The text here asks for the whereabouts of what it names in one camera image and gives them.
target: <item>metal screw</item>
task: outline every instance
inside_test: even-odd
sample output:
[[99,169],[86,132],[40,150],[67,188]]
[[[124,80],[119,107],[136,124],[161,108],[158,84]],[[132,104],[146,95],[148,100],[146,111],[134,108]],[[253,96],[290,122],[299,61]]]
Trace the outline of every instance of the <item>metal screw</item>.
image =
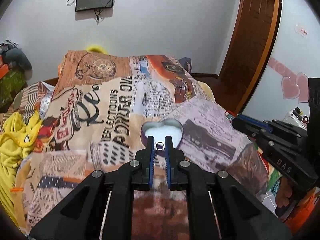
[[228,173],[226,172],[226,171],[219,171],[218,172],[218,176],[220,177],[220,178],[226,178],[226,177],[228,177]]
[[180,162],[180,165],[181,165],[182,167],[186,168],[186,167],[189,167],[189,166],[190,166],[190,162],[188,162],[188,161],[181,161],[181,162]]
[[95,170],[95,171],[92,172],[92,177],[94,177],[94,178],[98,178],[101,175],[102,175],[102,172],[99,171],[99,170]]
[[133,160],[133,161],[130,161],[129,164],[130,164],[130,166],[132,166],[132,167],[137,167],[137,166],[139,166],[140,162],[137,161],[137,160]]

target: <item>yellow towel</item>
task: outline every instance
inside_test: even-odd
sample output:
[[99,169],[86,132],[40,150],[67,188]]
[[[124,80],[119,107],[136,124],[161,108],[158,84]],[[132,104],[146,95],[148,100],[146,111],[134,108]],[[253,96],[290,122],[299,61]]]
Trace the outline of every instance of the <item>yellow towel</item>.
[[37,111],[30,117],[28,125],[23,122],[21,114],[15,112],[4,122],[4,132],[0,135],[0,201],[16,225],[10,189],[15,186],[22,159],[33,150],[41,123]]
[[206,83],[200,81],[198,81],[198,83],[203,89],[204,93],[207,95],[207,97],[210,98],[213,102],[215,102],[216,100],[214,99],[214,95],[211,88]]
[[88,46],[86,49],[86,51],[92,51],[92,52],[99,52],[99,53],[103,53],[103,54],[109,54],[103,47],[101,47],[100,45],[90,45]]

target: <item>wooden door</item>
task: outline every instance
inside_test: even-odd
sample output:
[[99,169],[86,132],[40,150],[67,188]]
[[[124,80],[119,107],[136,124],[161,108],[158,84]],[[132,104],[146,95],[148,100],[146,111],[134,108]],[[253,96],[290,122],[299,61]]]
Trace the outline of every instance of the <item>wooden door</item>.
[[275,1],[240,1],[229,50],[213,91],[226,110],[236,113],[241,110],[266,66],[278,18]]

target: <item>orange box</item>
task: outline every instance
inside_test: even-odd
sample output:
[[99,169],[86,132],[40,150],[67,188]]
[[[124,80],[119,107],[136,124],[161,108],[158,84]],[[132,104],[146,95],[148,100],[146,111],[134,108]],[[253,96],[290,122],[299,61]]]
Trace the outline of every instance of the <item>orange box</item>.
[[3,65],[4,65],[4,62],[3,62],[2,56],[0,55],[0,67],[2,67]]
[[9,72],[9,68],[7,64],[4,64],[1,68],[0,68],[0,79],[3,78],[3,76],[5,74],[7,74]]

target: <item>bed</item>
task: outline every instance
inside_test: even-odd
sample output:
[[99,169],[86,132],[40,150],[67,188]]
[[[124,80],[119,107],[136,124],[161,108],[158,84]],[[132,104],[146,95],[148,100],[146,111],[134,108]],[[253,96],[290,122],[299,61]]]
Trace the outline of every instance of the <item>bed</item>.
[[[260,201],[278,179],[261,151],[232,128],[210,91],[176,59],[69,51],[59,68],[59,78],[48,81],[53,91],[38,82],[0,114],[1,125],[16,111],[26,123],[35,111],[43,119],[12,190],[23,233],[93,170],[113,171],[132,160],[144,148],[140,129],[147,121],[177,119],[184,127],[180,149],[189,160],[207,171],[227,170]],[[153,189],[135,192],[132,239],[188,239],[185,192],[168,190],[164,168],[164,157],[157,155]]]

